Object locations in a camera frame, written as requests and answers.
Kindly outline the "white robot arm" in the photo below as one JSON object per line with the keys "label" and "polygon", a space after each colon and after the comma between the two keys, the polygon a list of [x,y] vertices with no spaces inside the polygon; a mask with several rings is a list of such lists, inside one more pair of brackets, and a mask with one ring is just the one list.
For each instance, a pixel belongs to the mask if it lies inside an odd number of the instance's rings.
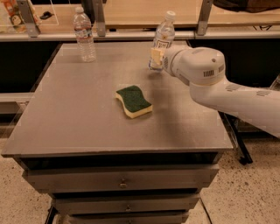
{"label": "white robot arm", "polygon": [[229,81],[222,52],[208,47],[173,45],[167,49],[151,48],[150,56],[169,75],[185,83],[198,104],[280,137],[280,92]]}

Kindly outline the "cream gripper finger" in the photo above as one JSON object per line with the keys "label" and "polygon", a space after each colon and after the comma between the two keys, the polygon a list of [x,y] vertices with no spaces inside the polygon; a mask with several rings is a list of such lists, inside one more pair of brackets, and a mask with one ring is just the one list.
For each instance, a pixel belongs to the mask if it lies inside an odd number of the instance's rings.
{"label": "cream gripper finger", "polygon": [[160,66],[164,56],[164,51],[161,48],[152,47],[150,49],[151,62],[154,65]]}

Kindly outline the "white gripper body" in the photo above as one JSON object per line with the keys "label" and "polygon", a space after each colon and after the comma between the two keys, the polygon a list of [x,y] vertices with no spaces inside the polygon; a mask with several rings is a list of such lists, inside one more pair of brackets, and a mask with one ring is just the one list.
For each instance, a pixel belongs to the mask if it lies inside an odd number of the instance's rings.
{"label": "white gripper body", "polygon": [[173,45],[166,49],[163,57],[164,70],[173,77],[178,78],[184,84],[190,83],[190,60],[192,48],[187,45]]}

